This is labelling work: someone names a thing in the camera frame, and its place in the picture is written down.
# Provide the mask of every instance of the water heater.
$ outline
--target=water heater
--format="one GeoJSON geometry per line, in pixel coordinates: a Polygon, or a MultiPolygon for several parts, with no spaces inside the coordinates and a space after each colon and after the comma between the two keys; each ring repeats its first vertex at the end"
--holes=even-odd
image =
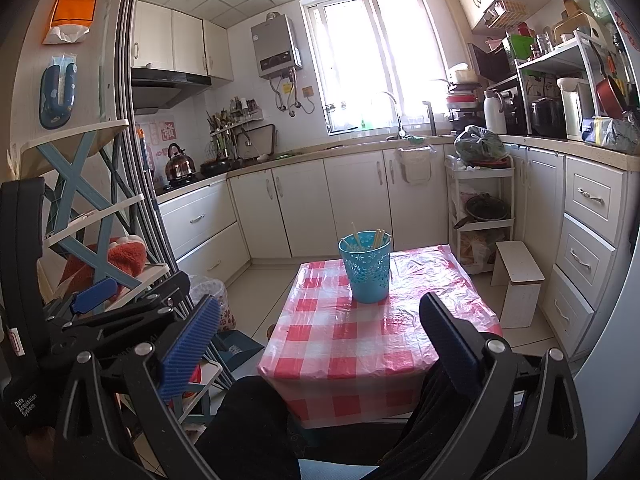
{"type": "Polygon", "coordinates": [[[251,28],[258,75],[263,79],[289,76],[302,68],[291,20],[284,14],[269,13],[264,23],[251,28]]]}

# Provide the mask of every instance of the black trousers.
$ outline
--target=black trousers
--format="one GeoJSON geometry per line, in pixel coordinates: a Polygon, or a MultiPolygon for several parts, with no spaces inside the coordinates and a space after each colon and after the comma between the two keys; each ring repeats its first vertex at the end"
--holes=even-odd
{"type": "MultiPolygon", "coordinates": [[[[455,391],[436,362],[398,442],[364,480],[419,480],[469,407],[469,400],[455,391]]],[[[263,378],[240,379],[226,393],[196,448],[221,480],[300,480],[298,459],[287,437],[288,416],[286,404],[263,378]]],[[[502,418],[504,438],[492,445],[497,450],[492,462],[504,447],[512,420],[513,407],[502,418]]]]}

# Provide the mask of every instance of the silver screw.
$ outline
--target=silver screw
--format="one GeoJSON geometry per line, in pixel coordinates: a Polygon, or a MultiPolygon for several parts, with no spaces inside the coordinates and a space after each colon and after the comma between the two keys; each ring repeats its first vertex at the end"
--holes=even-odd
{"type": "Polygon", "coordinates": [[[491,341],[489,341],[486,346],[494,354],[501,354],[506,349],[504,343],[499,339],[491,339],[491,341]]]}
{"type": "Polygon", "coordinates": [[[84,363],[88,363],[91,360],[91,352],[84,350],[78,354],[76,357],[76,361],[78,361],[81,365],[84,363]]]}
{"type": "Polygon", "coordinates": [[[551,357],[554,361],[562,361],[564,359],[564,354],[562,350],[559,348],[552,348],[549,350],[549,357],[551,357]]]}
{"type": "Polygon", "coordinates": [[[134,352],[140,356],[149,355],[154,350],[154,347],[151,343],[140,343],[136,345],[134,352]]]}

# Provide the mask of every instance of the range hood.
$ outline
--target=range hood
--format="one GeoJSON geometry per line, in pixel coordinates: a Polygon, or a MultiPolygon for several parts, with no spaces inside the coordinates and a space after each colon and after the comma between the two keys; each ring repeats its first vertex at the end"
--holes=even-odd
{"type": "Polygon", "coordinates": [[[139,115],[172,108],[207,88],[211,88],[211,79],[205,75],[156,68],[131,69],[133,108],[139,115]]]}

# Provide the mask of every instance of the orange bag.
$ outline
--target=orange bag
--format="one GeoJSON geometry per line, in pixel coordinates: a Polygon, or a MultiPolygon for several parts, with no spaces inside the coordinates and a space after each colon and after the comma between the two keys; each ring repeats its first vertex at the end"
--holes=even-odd
{"type": "Polygon", "coordinates": [[[42,43],[77,43],[84,40],[94,20],[97,0],[56,0],[49,31],[42,43]]]}

